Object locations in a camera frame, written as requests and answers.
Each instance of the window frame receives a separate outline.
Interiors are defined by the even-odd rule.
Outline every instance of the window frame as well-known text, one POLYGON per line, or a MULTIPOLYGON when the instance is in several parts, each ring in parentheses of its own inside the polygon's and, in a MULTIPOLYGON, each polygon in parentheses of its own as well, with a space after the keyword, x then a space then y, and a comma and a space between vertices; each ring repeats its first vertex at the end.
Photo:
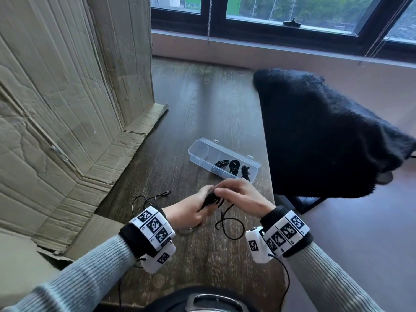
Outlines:
MULTIPOLYGON (((212 0, 210 36, 252 43, 311 49, 355 56, 416 62, 416 47, 394 41, 384 41, 391 27, 413 0, 373 0, 354 29, 354 34, 341 34, 227 19, 228 0, 212 0)), ((152 28, 196 35, 207 35, 210 0, 201 0, 200 14, 184 11, 151 9, 152 28)))

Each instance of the white wrist tracker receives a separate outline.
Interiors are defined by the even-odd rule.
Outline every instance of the white wrist tracker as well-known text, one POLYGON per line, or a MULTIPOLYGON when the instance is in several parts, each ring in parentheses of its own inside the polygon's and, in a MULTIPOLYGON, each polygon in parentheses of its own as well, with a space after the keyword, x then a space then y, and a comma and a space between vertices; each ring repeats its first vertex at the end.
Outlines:
POLYGON ((129 223, 135 225, 157 251, 154 257, 148 254, 142 257, 146 259, 142 262, 144 270, 153 274, 175 253, 176 247, 171 241, 175 237, 175 231, 168 220, 152 206, 146 208, 129 223))
POLYGON ((282 256, 309 231, 309 227, 291 210, 264 234, 263 228, 257 227, 247 231, 245 237, 253 260, 259 264, 265 264, 271 259, 268 254, 273 253, 276 257, 282 256))

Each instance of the hand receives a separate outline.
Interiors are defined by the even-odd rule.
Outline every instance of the hand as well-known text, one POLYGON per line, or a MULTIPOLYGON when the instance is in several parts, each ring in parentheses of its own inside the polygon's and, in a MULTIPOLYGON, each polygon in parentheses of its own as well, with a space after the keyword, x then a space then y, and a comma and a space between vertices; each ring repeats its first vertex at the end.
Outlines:
POLYGON ((235 204, 245 213, 263 218, 276 206, 264 198, 253 185, 244 178, 223 180, 214 189, 214 193, 235 204))
POLYGON ((196 227, 207 217, 211 216, 218 208, 217 205, 208 205, 199 211, 204 203, 205 197, 214 186, 207 185, 198 193, 181 200, 180 202, 163 208, 166 219, 174 230, 184 230, 196 227))

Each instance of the black furry blanket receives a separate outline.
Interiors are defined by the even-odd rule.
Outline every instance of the black furry blanket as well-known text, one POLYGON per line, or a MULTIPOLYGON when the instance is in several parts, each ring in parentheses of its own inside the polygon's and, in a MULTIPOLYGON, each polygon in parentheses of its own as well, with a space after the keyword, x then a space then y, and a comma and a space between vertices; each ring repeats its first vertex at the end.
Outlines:
POLYGON ((415 138, 330 88, 322 77, 259 70, 253 82, 276 194, 366 196, 378 173, 398 168, 416 150, 415 138))

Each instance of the plastic box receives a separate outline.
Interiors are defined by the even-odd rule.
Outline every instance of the plastic box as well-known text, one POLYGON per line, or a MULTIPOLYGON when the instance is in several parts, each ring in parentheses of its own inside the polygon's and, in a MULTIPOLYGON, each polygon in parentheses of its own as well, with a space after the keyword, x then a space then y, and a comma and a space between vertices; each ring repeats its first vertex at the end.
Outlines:
POLYGON ((241 169, 245 165, 248 167, 248 172, 250 173, 248 178, 250 183, 252 183, 257 176, 261 164, 251 158, 244 157, 241 154, 220 146, 217 142, 217 140, 211 141, 207 138, 199 138, 196 140, 188 149, 190 161, 222 178, 242 177, 241 169), (230 162, 232 160, 238 160, 240 162, 238 174, 233 175, 230 173, 229 164, 224 168, 215 166, 218 161, 223 160, 230 162))

